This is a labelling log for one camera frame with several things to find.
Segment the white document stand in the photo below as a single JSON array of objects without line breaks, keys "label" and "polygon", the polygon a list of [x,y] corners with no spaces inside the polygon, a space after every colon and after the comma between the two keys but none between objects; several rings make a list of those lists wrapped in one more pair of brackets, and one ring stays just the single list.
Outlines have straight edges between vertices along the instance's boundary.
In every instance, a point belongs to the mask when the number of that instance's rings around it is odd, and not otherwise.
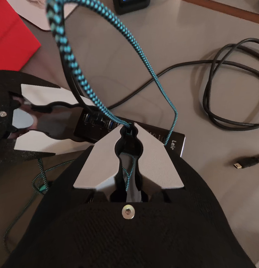
[{"label": "white document stand", "polygon": [[43,31],[50,31],[44,0],[7,0],[16,13]]}]

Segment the red plastic sheet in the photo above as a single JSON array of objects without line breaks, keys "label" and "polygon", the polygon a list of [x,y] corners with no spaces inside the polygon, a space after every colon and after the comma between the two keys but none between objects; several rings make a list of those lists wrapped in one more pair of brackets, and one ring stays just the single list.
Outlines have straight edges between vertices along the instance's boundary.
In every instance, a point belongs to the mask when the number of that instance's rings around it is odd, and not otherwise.
[{"label": "red plastic sheet", "polygon": [[0,0],[0,70],[20,71],[41,47],[6,0]]}]

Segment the black usb hub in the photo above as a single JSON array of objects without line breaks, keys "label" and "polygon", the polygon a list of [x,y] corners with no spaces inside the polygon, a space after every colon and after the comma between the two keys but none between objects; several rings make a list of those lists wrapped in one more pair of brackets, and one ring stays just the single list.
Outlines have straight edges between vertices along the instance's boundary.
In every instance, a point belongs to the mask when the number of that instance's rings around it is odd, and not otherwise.
[{"label": "black usb hub", "polygon": [[[128,122],[129,124],[137,123],[153,137],[165,144],[169,130],[122,117],[120,117],[120,119]],[[118,123],[111,121],[100,113],[91,115],[90,113],[86,112],[86,110],[83,110],[74,130],[74,136],[83,139],[86,142],[96,143],[98,140],[115,129],[118,125]],[[172,151],[176,152],[179,156],[182,156],[184,144],[185,135],[178,132],[172,132],[168,140],[168,147]]]}]

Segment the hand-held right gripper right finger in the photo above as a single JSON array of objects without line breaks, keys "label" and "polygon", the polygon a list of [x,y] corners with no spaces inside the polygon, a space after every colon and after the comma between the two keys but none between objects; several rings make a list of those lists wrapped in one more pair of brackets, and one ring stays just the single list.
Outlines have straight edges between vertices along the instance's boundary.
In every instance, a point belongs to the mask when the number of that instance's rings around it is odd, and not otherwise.
[{"label": "hand-held right gripper right finger", "polygon": [[182,189],[182,182],[165,146],[136,122],[132,124],[132,155],[135,157],[135,185],[141,201],[165,190]]}]

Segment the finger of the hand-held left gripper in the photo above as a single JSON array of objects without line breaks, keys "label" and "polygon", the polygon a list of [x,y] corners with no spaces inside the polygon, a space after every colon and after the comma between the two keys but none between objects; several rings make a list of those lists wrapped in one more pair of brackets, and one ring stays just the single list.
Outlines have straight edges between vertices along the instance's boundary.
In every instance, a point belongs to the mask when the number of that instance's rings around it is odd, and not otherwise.
[{"label": "finger of the hand-held left gripper", "polygon": [[21,84],[21,94],[34,106],[82,107],[73,93],[64,88]]},{"label": "finger of the hand-held left gripper", "polygon": [[76,142],[71,139],[53,139],[43,132],[31,130],[16,139],[14,150],[61,155],[85,150],[90,145],[92,145],[92,143]]}]

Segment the black battery charging case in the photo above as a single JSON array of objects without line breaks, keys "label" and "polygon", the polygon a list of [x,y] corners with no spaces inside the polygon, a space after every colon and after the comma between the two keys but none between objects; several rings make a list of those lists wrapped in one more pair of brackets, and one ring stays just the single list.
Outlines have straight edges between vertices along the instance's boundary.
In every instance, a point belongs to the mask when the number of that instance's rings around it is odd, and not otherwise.
[{"label": "black battery charging case", "polygon": [[150,2],[150,0],[113,0],[113,5],[116,14],[123,15],[145,9]]}]

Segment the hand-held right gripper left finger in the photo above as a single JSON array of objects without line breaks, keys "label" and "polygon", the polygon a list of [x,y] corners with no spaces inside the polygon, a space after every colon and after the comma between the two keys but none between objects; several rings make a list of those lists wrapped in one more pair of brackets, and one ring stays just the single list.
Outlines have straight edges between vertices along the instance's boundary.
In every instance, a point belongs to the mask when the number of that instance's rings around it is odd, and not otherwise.
[{"label": "hand-held right gripper left finger", "polygon": [[110,201],[126,201],[121,152],[125,146],[126,127],[119,125],[96,142],[73,187],[103,192]]}]

